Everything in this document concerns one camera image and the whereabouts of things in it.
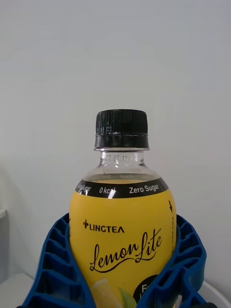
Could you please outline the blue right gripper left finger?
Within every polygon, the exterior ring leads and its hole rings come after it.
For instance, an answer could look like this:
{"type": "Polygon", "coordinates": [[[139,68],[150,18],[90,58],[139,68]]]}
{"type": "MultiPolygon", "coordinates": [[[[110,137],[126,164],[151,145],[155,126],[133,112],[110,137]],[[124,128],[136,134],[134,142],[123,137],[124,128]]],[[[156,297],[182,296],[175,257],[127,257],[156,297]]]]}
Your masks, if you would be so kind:
{"type": "Polygon", "coordinates": [[[20,308],[88,308],[90,292],[69,245],[69,215],[44,241],[32,287],[20,308]]]}

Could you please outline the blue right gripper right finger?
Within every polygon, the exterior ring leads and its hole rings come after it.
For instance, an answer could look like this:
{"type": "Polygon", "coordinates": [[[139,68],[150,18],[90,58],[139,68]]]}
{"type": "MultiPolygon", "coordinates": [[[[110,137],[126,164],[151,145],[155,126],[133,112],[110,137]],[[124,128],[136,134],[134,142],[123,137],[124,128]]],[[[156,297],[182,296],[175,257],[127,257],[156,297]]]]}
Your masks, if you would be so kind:
{"type": "Polygon", "coordinates": [[[198,294],[206,262],[205,248],[194,227],[177,215],[177,244],[174,253],[139,300],[138,308],[171,308],[181,296],[182,308],[206,304],[198,294]]]}

